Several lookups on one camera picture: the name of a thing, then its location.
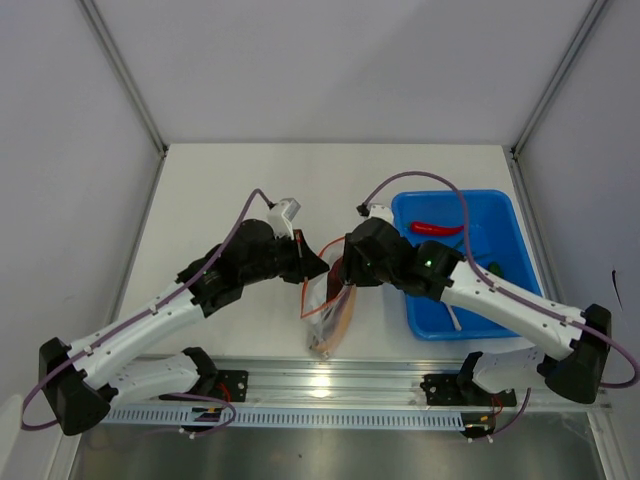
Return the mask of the red chili pepper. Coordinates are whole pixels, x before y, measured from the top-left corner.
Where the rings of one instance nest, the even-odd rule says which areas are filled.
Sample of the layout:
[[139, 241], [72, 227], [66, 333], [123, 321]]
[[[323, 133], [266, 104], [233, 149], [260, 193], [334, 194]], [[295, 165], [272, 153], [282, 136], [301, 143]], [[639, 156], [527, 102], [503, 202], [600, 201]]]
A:
[[434, 237], [450, 237], [464, 231], [464, 226], [440, 226], [425, 222], [414, 221], [409, 224], [409, 230], [414, 234]]

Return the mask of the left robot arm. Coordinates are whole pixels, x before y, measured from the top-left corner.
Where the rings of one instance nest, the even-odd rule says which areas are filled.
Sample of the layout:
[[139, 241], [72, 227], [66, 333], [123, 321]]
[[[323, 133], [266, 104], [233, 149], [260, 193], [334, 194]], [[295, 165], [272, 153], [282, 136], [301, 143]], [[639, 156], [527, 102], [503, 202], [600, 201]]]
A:
[[244, 220], [204, 257], [179, 272], [167, 289], [132, 317], [82, 339], [57, 337], [39, 348], [38, 379], [63, 434], [92, 429], [117, 404], [154, 396], [209, 398], [217, 371], [201, 349], [189, 347], [137, 378], [131, 360], [174, 332], [238, 301], [245, 287], [279, 278], [302, 284], [327, 273], [328, 264], [301, 230], [277, 235], [262, 220]]

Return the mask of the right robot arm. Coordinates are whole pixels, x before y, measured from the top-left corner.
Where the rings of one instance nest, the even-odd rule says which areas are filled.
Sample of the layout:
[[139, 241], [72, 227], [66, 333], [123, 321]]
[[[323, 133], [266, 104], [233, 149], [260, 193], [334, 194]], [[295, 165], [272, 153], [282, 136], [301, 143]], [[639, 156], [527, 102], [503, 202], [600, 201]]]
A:
[[341, 280], [384, 283], [480, 315], [531, 342], [503, 353], [473, 352], [456, 380], [458, 395], [479, 403], [509, 389], [547, 387], [579, 403], [596, 400], [610, 351], [611, 313], [553, 302], [517, 287], [437, 241], [413, 246], [388, 222], [371, 218], [345, 237]]

